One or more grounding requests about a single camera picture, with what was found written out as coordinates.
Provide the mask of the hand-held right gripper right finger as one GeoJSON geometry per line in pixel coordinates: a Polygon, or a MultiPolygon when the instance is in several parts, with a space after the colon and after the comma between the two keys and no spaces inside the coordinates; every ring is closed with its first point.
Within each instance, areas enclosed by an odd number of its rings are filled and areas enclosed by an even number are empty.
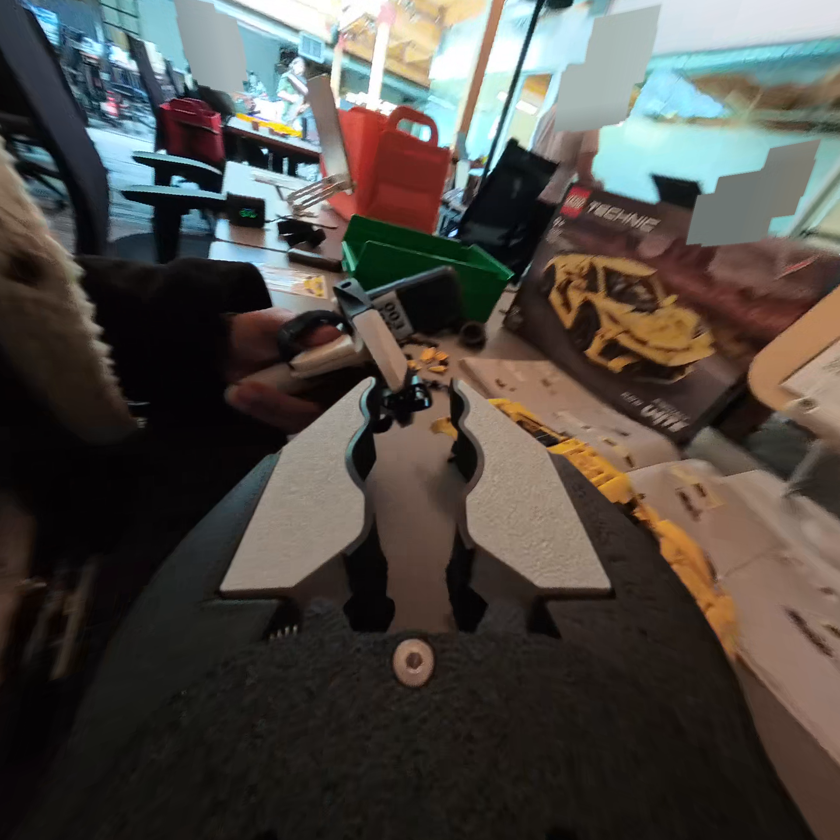
{"type": "Polygon", "coordinates": [[[486,602],[524,606],[611,595],[549,450],[468,383],[452,381],[449,394],[468,587],[486,602]]]}

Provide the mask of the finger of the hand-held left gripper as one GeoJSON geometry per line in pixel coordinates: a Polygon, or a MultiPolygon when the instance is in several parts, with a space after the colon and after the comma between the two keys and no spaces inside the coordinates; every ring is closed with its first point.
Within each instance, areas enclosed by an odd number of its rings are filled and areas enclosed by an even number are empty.
{"type": "Polygon", "coordinates": [[[369,308],[358,314],[358,335],[387,388],[402,392],[409,375],[407,359],[378,310],[369,308]]]}

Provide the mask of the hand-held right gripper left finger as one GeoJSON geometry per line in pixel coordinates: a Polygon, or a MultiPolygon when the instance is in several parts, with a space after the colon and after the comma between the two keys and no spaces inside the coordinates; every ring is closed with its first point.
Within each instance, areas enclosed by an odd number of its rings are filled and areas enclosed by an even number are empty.
{"type": "Polygon", "coordinates": [[[367,377],[280,451],[221,596],[389,602],[368,489],[380,406],[380,386],[367,377]]]}

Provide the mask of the black toy connector piece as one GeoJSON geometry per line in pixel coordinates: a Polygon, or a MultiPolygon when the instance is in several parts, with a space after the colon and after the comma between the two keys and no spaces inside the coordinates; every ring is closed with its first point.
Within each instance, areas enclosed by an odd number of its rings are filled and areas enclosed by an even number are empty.
{"type": "Polygon", "coordinates": [[[376,434],[383,434],[393,426],[411,426],[415,415],[426,411],[433,404],[427,384],[412,371],[406,374],[400,390],[393,390],[381,383],[377,394],[378,408],[374,423],[376,434]]]}

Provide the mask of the person's left forearm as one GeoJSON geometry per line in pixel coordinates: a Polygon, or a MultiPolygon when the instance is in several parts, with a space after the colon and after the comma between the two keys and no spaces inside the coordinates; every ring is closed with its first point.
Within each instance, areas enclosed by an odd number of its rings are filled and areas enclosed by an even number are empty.
{"type": "Polygon", "coordinates": [[[129,404],[161,426],[235,424],[224,400],[231,321],[270,306],[258,269],[195,258],[77,263],[129,404]]]}

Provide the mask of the person's left hand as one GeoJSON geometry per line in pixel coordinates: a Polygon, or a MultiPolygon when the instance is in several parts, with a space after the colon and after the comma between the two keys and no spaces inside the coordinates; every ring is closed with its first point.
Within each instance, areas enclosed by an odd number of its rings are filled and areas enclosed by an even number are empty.
{"type": "Polygon", "coordinates": [[[301,394],[279,392],[249,377],[278,364],[277,334],[296,314],[268,308],[233,316],[225,366],[226,403],[236,411],[294,435],[313,423],[359,381],[352,372],[331,374],[301,394]]]}

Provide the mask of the green plastic bin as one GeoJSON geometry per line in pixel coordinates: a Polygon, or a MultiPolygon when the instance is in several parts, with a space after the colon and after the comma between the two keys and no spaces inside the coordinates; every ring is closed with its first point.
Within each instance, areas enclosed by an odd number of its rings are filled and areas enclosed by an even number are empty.
{"type": "Polygon", "coordinates": [[[488,320],[513,278],[511,269],[479,246],[358,214],[348,222],[342,250],[345,272],[367,291],[426,270],[452,268],[463,313],[467,320],[478,322],[488,320]]]}

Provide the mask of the pile of yellow black toy pieces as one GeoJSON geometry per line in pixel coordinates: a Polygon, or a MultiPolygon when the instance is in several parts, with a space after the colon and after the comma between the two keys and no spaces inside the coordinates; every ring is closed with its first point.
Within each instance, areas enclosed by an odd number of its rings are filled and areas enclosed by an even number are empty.
{"type": "Polygon", "coordinates": [[[398,344],[411,373],[437,379],[448,374],[452,359],[439,340],[415,333],[398,344]]]}

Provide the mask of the colourful sticker sheet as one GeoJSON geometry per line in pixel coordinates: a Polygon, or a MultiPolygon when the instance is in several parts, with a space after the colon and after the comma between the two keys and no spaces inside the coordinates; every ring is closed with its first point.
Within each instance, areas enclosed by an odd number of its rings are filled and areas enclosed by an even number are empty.
{"type": "Polygon", "coordinates": [[[255,264],[271,294],[315,300],[329,298],[329,284],[320,271],[294,269],[288,266],[255,264]]]}

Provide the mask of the small flat black device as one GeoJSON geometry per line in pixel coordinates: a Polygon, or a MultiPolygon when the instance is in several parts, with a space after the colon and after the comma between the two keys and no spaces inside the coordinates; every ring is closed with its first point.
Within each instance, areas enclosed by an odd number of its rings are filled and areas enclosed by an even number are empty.
{"type": "Polygon", "coordinates": [[[323,255],[315,251],[303,248],[291,248],[288,250],[286,256],[291,264],[306,266],[333,274],[343,272],[343,262],[341,259],[323,255]]]}

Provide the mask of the black upright panel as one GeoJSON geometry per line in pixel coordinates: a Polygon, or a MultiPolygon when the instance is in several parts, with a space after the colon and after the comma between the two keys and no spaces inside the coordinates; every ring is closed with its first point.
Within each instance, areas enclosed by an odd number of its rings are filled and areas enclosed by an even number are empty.
{"type": "Polygon", "coordinates": [[[482,248],[518,281],[554,214],[555,205],[540,196],[556,169],[510,140],[461,217],[458,242],[482,248]]]}

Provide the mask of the open instruction booklet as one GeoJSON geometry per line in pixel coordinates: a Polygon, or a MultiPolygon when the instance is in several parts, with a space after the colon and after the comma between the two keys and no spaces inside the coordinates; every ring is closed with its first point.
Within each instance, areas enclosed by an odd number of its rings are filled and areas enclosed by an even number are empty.
{"type": "Polygon", "coordinates": [[[763,469],[720,469],[600,404],[547,361],[467,359],[492,398],[583,439],[695,540],[738,627],[736,661],[752,666],[838,762],[838,515],[763,469]]]}

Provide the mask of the orange box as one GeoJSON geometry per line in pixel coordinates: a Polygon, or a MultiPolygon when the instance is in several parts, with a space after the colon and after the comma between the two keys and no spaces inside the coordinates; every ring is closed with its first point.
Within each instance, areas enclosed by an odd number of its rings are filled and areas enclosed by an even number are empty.
{"type": "Polygon", "coordinates": [[[339,126],[353,192],[332,195],[332,209],[432,235],[451,162],[435,121],[407,106],[388,116],[354,107],[339,112],[339,126]]]}

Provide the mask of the yellow toy brick car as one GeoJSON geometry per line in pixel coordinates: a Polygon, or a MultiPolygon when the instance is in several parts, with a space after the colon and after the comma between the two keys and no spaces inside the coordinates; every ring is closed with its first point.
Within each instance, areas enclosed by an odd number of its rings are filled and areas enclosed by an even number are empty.
{"type": "Polygon", "coordinates": [[[628,474],[583,439],[552,429],[523,405],[505,398],[489,403],[523,428],[552,455],[569,461],[616,508],[650,533],[658,551],[687,588],[730,659],[737,656],[737,620],[731,597],[720,588],[711,564],[684,529],[662,518],[635,490],[628,474]]]}

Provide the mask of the wooden board document stand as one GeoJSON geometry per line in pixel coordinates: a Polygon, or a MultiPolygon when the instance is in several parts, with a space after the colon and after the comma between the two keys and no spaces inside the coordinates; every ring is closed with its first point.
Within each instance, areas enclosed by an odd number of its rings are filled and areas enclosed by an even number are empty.
{"type": "Polygon", "coordinates": [[[355,188],[329,77],[320,75],[309,80],[308,102],[321,144],[323,174],[321,180],[288,194],[286,202],[295,217],[308,214],[332,196],[352,195],[355,188]]]}
{"type": "Polygon", "coordinates": [[[838,515],[839,289],[819,300],[753,358],[751,394],[813,441],[789,480],[793,491],[838,515]]]}

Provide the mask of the black device green lights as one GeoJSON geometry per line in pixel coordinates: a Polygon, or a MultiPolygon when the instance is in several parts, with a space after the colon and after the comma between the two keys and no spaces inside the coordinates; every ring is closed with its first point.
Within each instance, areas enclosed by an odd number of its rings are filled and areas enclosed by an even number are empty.
{"type": "Polygon", "coordinates": [[[228,192],[224,214],[233,226],[261,229],[266,224],[266,200],[259,196],[228,192]]]}

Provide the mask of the black printed toy box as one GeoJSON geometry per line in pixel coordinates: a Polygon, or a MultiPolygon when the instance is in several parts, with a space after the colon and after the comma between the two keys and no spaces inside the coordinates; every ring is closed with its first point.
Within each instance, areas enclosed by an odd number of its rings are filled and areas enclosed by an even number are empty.
{"type": "Polygon", "coordinates": [[[800,239],[690,245],[690,212],[573,183],[503,321],[601,402],[689,442],[755,355],[838,285],[800,239]]]}

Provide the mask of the black floor lamp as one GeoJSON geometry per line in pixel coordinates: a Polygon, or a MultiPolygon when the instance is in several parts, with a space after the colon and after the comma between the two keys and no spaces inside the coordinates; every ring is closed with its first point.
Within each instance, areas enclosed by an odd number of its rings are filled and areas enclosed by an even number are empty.
{"type": "Polygon", "coordinates": [[[538,26],[540,18],[546,14],[546,10],[550,14],[562,14],[567,8],[571,7],[574,1],[536,1],[533,3],[533,9],[528,19],[528,26],[525,31],[523,41],[518,53],[517,62],[511,76],[509,88],[506,97],[502,103],[500,111],[499,122],[496,134],[493,136],[490,144],[490,149],[487,155],[486,162],[479,178],[479,186],[483,186],[488,174],[491,172],[493,165],[497,162],[497,153],[501,152],[501,142],[506,139],[508,135],[509,123],[512,119],[512,113],[516,109],[518,102],[518,95],[522,87],[522,72],[528,57],[532,39],[535,30],[538,26]]]}

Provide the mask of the dark office chair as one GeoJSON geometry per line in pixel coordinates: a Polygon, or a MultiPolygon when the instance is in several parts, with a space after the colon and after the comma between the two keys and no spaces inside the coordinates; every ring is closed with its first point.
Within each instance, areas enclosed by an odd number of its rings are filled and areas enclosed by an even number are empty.
{"type": "Polygon", "coordinates": [[[199,237],[188,235],[181,244],[182,218],[224,208],[221,193],[203,189],[221,181],[219,170],[166,154],[138,154],[138,162],[154,171],[154,184],[130,185],[121,194],[151,209],[151,231],[111,239],[107,169],[47,36],[20,2],[2,2],[1,55],[2,139],[40,148],[53,162],[45,177],[64,186],[74,224],[74,256],[159,264],[179,256],[207,256],[209,245],[199,237]]]}

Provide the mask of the dark red bag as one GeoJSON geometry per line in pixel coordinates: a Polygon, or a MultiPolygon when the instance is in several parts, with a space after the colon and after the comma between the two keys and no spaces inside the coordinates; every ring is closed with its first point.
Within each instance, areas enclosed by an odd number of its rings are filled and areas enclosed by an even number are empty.
{"type": "Polygon", "coordinates": [[[222,116],[204,101],[174,98],[155,113],[155,149],[218,169],[224,167],[222,116]]]}

